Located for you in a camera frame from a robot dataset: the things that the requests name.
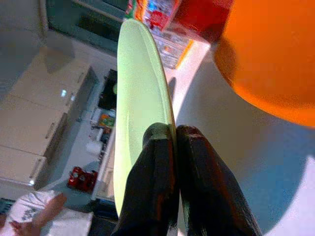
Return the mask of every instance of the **cabinet handle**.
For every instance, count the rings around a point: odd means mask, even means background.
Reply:
[[[70,101],[71,101],[71,98],[72,98],[73,96],[74,96],[74,92],[72,92],[72,93],[70,94],[70,97],[69,97],[67,103],[65,104],[66,106],[69,106]]]
[[[77,83],[80,83],[80,81],[81,81],[83,75],[84,75],[84,72],[82,72],[81,75],[79,76]]]
[[[35,172],[36,172],[36,170],[37,170],[37,168],[38,168],[38,166],[39,166],[41,160],[42,160],[42,159],[38,159],[38,160],[36,161],[35,166],[34,166],[33,170],[31,171],[30,178],[33,178],[33,177],[34,177],[34,174],[35,174]]]
[[[54,126],[55,126],[55,123],[51,123],[51,125],[50,125],[50,127],[49,127],[49,129],[48,129],[48,131],[47,131],[47,134],[46,134],[46,136],[45,136],[45,139],[48,139],[48,138],[49,138],[51,132],[52,132],[53,129],[54,129]]]

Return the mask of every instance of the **cabinet door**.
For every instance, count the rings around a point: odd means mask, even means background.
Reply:
[[[0,145],[43,156],[63,112],[8,95],[0,104]]]
[[[0,146],[0,180],[29,187],[35,186],[46,158]]]
[[[72,87],[27,73],[13,86],[10,95],[67,113],[76,91]]]
[[[54,83],[62,83],[79,89],[88,70],[89,65],[76,58],[68,57],[52,49],[42,48],[25,74],[40,76]]]

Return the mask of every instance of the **orange object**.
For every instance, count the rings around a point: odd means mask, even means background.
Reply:
[[[315,127],[315,2],[236,0],[215,60],[235,92]]]

